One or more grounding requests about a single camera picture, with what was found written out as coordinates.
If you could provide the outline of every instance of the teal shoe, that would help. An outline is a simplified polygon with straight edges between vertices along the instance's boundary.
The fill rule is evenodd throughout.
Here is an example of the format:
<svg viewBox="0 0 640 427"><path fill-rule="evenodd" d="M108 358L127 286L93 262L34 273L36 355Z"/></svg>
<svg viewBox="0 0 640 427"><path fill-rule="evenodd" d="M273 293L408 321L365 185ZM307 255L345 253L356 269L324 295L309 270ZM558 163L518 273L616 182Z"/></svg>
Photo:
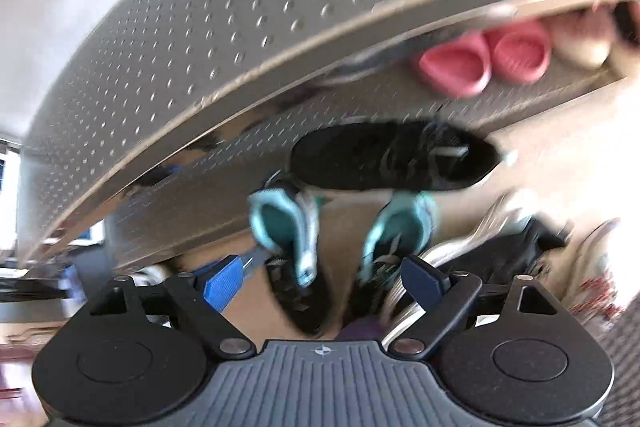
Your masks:
<svg viewBox="0 0 640 427"><path fill-rule="evenodd" d="M333 306L318 267L318 202L277 178L251 194L248 203L254 238L271 254L265 268L274 297L300 331L321 335Z"/></svg>
<svg viewBox="0 0 640 427"><path fill-rule="evenodd" d="M437 227L436 216L436 204L426 192L393 195L365 239L343 325L380 311L386 293L398 279L402 258L429 244Z"/></svg>

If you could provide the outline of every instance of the gray shelf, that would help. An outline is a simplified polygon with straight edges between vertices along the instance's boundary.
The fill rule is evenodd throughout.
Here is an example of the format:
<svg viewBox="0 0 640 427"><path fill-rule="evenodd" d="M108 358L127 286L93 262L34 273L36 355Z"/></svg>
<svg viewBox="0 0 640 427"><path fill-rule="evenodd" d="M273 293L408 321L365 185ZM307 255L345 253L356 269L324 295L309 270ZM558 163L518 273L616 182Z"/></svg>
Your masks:
<svg viewBox="0 0 640 427"><path fill-rule="evenodd" d="M237 134L282 110L289 89L348 57L441 26L486 27L593 1L121 0L25 139L18 257L52 255L144 172L206 132ZM43 248L63 222L67 234Z"/></svg>
<svg viewBox="0 0 640 427"><path fill-rule="evenodd" d="M140 192L108 217L108 242L120 270L157 263L247 227L246 197L286 165L303 134L345 118L398 120L434 115L484 131L573 100L618 79L553 59L531 86L494 78L477 98L452 101L394 66L308 101L220 144L200 160Z"/></svg>

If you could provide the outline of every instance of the brown floor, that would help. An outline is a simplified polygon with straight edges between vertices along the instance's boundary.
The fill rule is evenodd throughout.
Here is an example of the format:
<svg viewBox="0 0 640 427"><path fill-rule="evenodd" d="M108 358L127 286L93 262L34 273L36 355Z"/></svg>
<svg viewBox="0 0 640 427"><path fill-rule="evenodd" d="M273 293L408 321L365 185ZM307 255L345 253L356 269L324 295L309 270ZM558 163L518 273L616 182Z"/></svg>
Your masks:
<svg viewBox="0 0 640 427"><path fill-rule="evenodd" d="M630 180L637 172L632 158L640 128L639 94L637 82L621 80L494 133L492 139L503 150L517 150L517 162L500 166L482 186L436 196L442 216L438 239L470 231L495 198L511 187L532 188L540 209L553 221L575 223L572 245L562 254L568 260L575 245L605 219L618 216L638 223L640 189ZM362 241L384 204L384 194L371 194L366 200L334 200L322 209L319 258L340 303L336 317ZM250 234L241 233L185 255L180 263L194 269L252 244ZM225 315L258 345L265 339L301 338L271 298L264 273L242 288Z"/></svg>

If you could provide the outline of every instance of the lower shelf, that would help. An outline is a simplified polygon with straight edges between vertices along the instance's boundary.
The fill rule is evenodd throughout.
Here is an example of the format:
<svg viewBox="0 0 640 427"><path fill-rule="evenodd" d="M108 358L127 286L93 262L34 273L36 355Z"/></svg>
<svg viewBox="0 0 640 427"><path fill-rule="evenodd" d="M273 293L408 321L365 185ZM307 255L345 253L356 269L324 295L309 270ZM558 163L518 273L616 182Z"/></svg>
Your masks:
<svg viewBox="0 0 640 427"><path fill-rule="evenodd" d="M313 98L219 144L196 162L121 204L106 222L120 271L164 261L247 227L246 197L286 165L303 134L346 118L412 119L438 114L491 132L619 80L553 59L544 78L513 86L494 78L471 100L448 100L393 66Z"/></svg>

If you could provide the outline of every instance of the purple object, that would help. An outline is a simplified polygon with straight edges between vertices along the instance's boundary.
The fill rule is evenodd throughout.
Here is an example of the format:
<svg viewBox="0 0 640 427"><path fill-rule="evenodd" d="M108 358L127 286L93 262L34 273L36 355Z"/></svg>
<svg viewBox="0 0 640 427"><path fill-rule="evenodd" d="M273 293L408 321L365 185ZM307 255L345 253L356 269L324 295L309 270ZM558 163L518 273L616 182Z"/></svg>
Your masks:
<svg viewBox="0 0 640 427"><path fill-rule="evenodd" d="M385 331L378 317L369 315L346 325L334 338L335 341L376 341L381 339Z"/></svg>

